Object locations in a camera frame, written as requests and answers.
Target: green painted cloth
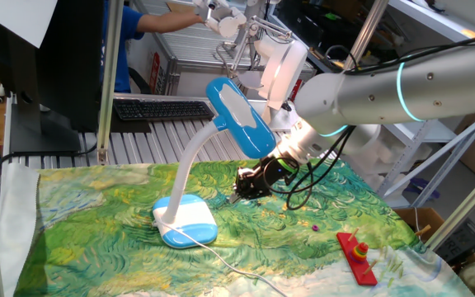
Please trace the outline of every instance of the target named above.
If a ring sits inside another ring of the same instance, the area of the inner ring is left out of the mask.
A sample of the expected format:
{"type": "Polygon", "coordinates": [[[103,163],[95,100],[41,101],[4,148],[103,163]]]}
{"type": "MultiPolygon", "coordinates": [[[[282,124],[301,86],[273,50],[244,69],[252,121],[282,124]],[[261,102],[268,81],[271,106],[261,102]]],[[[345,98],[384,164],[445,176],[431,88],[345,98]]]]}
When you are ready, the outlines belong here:
{"type": "MultiPolygon", "coordinates": [[[[195,163],[190,171],[186,193],[208,203],[219,226],[210,246],[229,264],[293,296],[470,296],[344,162],[301,210],[287,210],[283,196],[229,204],[238,166],[255,163],[195,163]],[[337,232],[356,227],[358,240],[369,245],[368,260],[380,260],[375,287],[356,284],[336,240],[337,232]]],[[[162,241],[152,206],[171,194],[176,170],[176,164],[41,170],[35,239],[15,296],[277,296],[203,248],[175,250],[162,241]]]]}

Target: white paper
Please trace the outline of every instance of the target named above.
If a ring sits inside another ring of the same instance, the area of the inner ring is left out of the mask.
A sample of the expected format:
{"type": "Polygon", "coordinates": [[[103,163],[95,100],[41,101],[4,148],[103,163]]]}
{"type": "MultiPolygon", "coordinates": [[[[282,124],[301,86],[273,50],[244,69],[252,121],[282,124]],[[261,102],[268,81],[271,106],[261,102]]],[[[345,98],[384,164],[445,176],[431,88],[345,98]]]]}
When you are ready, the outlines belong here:
{"type": "Polygon", "coordinates": [[[8,165],[0,213],[0,267],[5,297],[14,295],[31,249],[40,175],[19,163],[8,165]]]}
{"type": "Polygon", "coordinates": [[[39,48],[56,0],[0,0],[0,24],[39,48]]]}

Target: person's arm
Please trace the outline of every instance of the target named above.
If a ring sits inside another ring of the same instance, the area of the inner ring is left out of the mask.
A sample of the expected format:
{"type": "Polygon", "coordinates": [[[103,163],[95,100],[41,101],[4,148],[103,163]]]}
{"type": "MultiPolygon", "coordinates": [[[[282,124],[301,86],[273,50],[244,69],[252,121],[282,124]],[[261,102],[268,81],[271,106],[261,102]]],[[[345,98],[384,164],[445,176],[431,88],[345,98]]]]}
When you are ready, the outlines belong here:
{"type": "Polygon", "coordinates": [[[137,32],[168,33],[187,28],[203,20],[193,12],[169,12],[161,16],[143,15],[137,25],[137,32]]]}

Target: person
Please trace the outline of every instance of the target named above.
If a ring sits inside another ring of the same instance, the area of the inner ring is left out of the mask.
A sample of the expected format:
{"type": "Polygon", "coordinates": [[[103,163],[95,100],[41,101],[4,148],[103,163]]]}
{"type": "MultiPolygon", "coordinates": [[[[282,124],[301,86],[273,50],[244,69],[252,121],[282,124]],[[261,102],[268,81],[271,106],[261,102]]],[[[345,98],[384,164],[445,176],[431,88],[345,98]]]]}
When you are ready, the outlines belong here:
{"type": "MultiPolygon", "coordinates": [[[[108,2],[104,9],[103,36],[107,32],[108,2]]],[[[187,28],[197,23],[202,23],[201,16],[194,12],[169,12],[161,16],[153,16],[136,12],[131,8],[124,6],[122,13],[122,27],[120,30],[120,47],[118,61],[116,64],[115,92],[131,92],[129,87],[128,57],[125,48],[127,40],[140,40],[144,33],[168,33],[187,28]]],[[[102,44],[102,67],[104,66],[105,46],[102,44]]]]}

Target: blue lamp base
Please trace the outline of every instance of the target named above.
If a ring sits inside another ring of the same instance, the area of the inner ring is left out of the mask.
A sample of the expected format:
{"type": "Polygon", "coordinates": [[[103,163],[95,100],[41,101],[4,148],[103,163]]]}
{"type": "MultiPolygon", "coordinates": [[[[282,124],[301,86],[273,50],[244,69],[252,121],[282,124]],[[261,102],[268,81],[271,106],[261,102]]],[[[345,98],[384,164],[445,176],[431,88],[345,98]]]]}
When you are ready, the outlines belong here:
{"type": "MultiPolygon", "coordinates": [[[[196,246],[197,244],[186,236],[159,223],[162,221],[162,216],[166,212],[169,202],[170,197],[164,197],[153,206],[153,216],[155,216],[162,240],[172,248],[196,246]]],[[[184,195],[182,197],[175,222],[169,225],[192,237],[198,243],[211,243],[218,236],[218,226],[215,224],[208,205],[195,195],[184,195]]]]}

